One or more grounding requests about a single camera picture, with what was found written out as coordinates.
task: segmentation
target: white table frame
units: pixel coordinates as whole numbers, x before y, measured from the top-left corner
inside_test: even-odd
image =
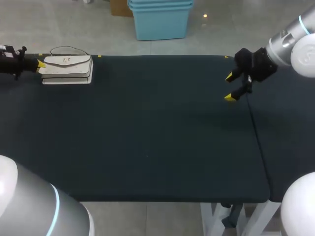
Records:
[[[249,220],[246,218],[245,209],[243,207],[236,226],[237,236],[281,236],[282,233],[280,231],[264,231],[280,205],[281,203],[271,201],[259,203]],[[225,227],[221,220],[230,214],[230,209],[222,207],[220,203],[216,203],[213,214],[211,203],[200,203],[200,209],[203,235],[222,236]]]

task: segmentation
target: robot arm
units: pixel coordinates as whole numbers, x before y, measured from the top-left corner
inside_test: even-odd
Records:
[[[18,79],[23,71],[36,72],[37,68],[45,64],[36,58],[24,58],[26,47],[15,51],[12,46],[0,45],[0,73],[15,75]]]
[[[252,93],[252,82],[261,82],[274,74],[279,66],[291,66],[305,77],[315,78],[315,5],[273,36],[265,48],[252,53],[241,49],[235,54],[236,68],[225,79],[242,77],[242,86],[225,97],[237,101]]]

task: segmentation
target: white handbag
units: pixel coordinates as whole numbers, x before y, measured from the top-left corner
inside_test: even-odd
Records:
[[[89,84],[92,81],[93,60],[86,56],[53,56],[44,60],[46,67],[41,67],[45,85]]]

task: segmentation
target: storage box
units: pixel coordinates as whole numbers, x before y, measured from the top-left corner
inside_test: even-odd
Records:
[[[186,6],[133,7],[137,40],[184,38],[192,3]]]

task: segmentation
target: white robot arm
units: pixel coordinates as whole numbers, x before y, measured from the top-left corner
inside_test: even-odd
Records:
[[[228,82],[242,77],[242,87],[225,97],[237,101],[252,92],[252,82],[262,82],[279,66],[291,66],[302,76],[315,78],[315,5],[273,36],[265,48],[252,53],[243,48],[235,54],[236,67]]]

